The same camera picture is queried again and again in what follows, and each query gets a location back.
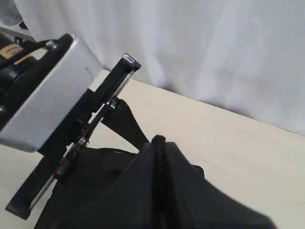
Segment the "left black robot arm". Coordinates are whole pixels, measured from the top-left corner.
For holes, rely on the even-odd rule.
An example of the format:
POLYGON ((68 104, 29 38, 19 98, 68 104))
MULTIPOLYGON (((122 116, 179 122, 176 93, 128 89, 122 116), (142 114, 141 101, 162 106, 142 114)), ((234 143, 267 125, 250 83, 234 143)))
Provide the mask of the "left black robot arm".
POLYGON ((136 148, 148 140, 119 93, 141 65, 125 54, 95 90, 103 66, 79 37, 65 34, 27 48, 0 38, 0 143, 43 158, 6 210, 27 219, 75 152, 103 123, 136 148))

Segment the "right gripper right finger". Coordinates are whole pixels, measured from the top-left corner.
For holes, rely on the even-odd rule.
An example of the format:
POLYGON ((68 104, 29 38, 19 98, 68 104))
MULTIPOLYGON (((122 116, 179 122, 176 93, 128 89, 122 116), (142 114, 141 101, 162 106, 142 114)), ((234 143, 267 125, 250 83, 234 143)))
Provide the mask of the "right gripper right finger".
POLYGON ((235 201, 209 183, 175 143, 165 145, 165 218, 169 229, 274 229, 268 216, 235 201))

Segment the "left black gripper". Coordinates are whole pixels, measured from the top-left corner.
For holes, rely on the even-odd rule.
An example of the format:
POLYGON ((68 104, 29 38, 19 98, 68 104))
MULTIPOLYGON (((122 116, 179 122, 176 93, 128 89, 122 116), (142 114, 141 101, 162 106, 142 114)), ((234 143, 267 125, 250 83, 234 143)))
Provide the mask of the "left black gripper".
MULTIPOLYGON (((1 35, 0 77, 17 76, 50 51, 52 41, 44 40, 22 48, 1 35)), ((149 142, 128 104, 118 98, 132 74, 140 67, 134 58, 125 54, 97 90, 87 89, 47 142, 36 151, 42 159, 7 204, 8 212, 31 213, 53 180, 63 174, 69 165, 69 157, 79 148, 87 146, 100 121, 138 150, 149 142)))

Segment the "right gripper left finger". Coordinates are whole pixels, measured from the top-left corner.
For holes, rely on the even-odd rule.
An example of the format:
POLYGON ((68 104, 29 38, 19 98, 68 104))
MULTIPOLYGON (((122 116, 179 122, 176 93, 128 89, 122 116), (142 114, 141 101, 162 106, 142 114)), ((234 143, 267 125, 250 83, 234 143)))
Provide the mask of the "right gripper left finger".
POLYGON ((153 227, 154 151, 146 143, 126 171, 83 205, 80 229, 151 229, 153 227))

